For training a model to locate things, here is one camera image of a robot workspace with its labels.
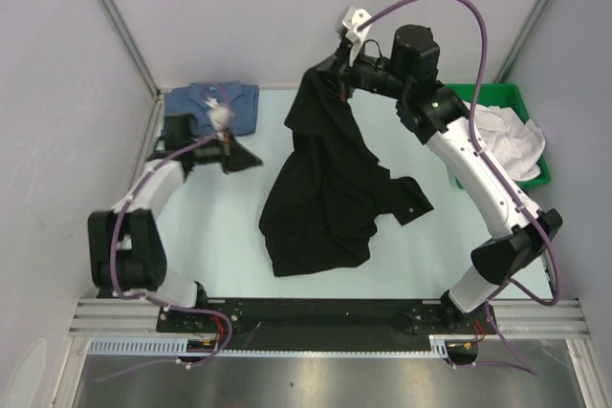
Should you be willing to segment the black long sleeve shirt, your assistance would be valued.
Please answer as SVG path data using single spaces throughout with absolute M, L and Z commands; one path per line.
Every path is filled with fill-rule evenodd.
M 356 268 L 370 258 L 376 219 L 407 225 L 433 206 L 411 177 L 391 177 L 368 149 L 348 102 L 323 73 L 303 75 L 285 125 L 293 151 L 258 228 L 276 277 Z

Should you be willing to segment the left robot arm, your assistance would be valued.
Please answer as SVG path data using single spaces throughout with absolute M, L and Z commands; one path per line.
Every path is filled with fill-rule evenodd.
M 194 332 L 209 324 L 211 308 L 203 302 L 201 284 L 168 267 L 157 218 L 196 165 L 198 148 L 211 147 L 211 161 L 223 161 L 230 117 L 230 109 L 214 109 L 212 133 L 200 139 L 191 133 L 191 115 L 165 118 L 163 145 L 153 147 L 140 178 L 112 208 L 94 211 L 87 220 L 95 286 L 123 300 L 142 298 L 179 308 L 179 321 Z

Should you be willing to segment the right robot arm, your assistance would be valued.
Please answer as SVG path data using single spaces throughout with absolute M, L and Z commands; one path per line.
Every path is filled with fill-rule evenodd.
M 471 252 L 469 269 L 441 298 L 443 325 L 462 333 L 487 300 L 544 252 L 562 218 L 555 209 L 543 211 L 485 155 L 470 131 L 469 106 L 438 79 L 440 48 L 429 28 L 401 26 L 389 57 L 367 55 L 365 34 L 357 27 L 341 26 L 338 34 L 338 48 L 318 69 L 343 97 L 360 89 L 395 99 L 402 125 L 449 167 L 491 235 Z

